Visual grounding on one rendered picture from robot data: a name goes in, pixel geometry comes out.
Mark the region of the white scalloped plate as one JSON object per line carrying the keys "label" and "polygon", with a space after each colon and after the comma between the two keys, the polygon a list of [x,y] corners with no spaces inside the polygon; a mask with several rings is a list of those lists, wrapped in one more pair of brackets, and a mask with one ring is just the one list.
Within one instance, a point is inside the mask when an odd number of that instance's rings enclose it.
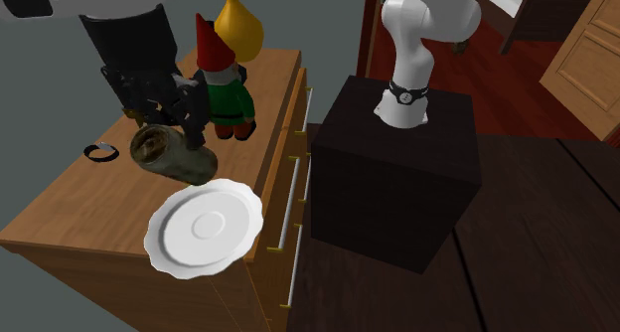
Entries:
{"label": "white scalloped plate", "polygon": [[150,218],[144,249],[155,269],[177,279],[215,275],[249,252],[262,226],[251,188],[216,179],[171,195]]}

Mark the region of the yellow long-necked vase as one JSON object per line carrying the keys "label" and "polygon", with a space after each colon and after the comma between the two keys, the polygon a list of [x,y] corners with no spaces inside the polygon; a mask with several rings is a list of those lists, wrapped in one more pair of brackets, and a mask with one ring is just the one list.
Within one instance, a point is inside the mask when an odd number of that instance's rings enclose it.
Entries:
{"label": "yellow long-necked vase", "polygon": [[262,49],[262,24],[239,0],[226,0],[215,30],[235,52],[238,63],[252,61]]}

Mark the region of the garden gnome figure red hat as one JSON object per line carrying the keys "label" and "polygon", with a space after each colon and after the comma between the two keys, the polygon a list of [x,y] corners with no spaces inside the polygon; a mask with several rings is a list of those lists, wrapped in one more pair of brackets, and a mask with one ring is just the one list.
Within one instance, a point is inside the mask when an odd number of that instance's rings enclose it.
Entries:
{"label": "garden gnome figure red hat", "polygon": [[241,80],[235,52],[196,14],[197,66],[207,84],[210,121],[217,138],[246,141],[256,129],[253,99]]}

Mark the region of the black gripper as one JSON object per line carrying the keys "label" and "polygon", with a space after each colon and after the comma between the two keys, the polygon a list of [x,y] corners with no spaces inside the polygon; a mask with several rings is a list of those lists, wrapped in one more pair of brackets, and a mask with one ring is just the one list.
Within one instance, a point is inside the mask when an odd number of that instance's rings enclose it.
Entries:
{"label": "black gripper", "polygon": [[171,74],[165,81],[162,103],[174,125],[182,127],[186,146],[203,146],[203,130],[210,121],[208,88],[203,78],[180,76],[176,66],[177,44],[162,4],[149,12],[120,19],[79,16],[88,36],[104,62],[100,69],[122,104],[124,115],[139,127],[167,124],[159,103],[147,97],[136,73]]}

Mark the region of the dark olive mug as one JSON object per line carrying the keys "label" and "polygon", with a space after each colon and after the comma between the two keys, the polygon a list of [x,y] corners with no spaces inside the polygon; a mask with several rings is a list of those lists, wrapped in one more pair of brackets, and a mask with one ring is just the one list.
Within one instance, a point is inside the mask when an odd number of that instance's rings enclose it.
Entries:
{"label": "dark olive mug", "polygon": [[208,183],[218,171],[212,150],[189,149],[185,135],[165,125],[141,127],[130,142],[130,155],[144,170],[191,185]]}

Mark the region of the dark robot stand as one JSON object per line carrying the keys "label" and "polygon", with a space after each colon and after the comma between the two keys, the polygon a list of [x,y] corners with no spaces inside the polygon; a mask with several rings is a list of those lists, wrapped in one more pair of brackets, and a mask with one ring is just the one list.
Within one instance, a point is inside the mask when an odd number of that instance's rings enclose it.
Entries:
{"label": "dark robot stand", "polygon": [[423,273],[481,188],[470,96],[433,89],[429,121],[386,125],[387,83],[350,76],[311,145],[311,236]]}

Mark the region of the red-brown door frame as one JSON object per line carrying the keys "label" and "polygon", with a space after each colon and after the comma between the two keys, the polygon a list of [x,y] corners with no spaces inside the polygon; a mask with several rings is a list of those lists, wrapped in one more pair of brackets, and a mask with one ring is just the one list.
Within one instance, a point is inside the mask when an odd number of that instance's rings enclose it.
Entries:
{"label": "red-brown door frame", "polygon": [[365,0],[356,68],[357,77],[365,78],[370,72],[380,6],[381,0]]}

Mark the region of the light wooden panel door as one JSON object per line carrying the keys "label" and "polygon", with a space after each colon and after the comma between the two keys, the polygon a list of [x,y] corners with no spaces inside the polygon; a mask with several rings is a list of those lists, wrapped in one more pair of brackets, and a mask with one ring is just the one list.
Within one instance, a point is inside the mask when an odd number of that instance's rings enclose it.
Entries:
{"label": "light wooden panel door", "polygon": [[591,0],[541,84],[599,140],[620,148],[620,0]]}

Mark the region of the wooden chest of drawers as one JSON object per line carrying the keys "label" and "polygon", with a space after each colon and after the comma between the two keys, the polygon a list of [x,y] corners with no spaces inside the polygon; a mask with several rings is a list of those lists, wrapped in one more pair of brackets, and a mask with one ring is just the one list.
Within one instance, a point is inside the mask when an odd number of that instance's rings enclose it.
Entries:
{"label": "wooden chest of drawers", "polygon": [[128,118],[103,135],[120,155],[75,161],[0,231],[0,246],[137,332],[286,332],[307,176],[301,62],[297,50],[262,50],[246,64],[255,132],[238,141],[205,131],[219,176],[247,185],[263,205],[259,237],[224,272],[180,280],[151,265],[143,246],[149,220],[182,184],[132,161],[136,126]]}

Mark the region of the dark wooden table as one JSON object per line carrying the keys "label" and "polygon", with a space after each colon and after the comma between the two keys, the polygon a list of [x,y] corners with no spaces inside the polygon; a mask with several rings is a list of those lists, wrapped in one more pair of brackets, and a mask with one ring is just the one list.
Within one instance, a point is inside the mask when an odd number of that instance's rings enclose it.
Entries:
{"label": "dark wooden table", "polygon": [[522,0],[499,53],[515,41],[563,42],[591,0]]}

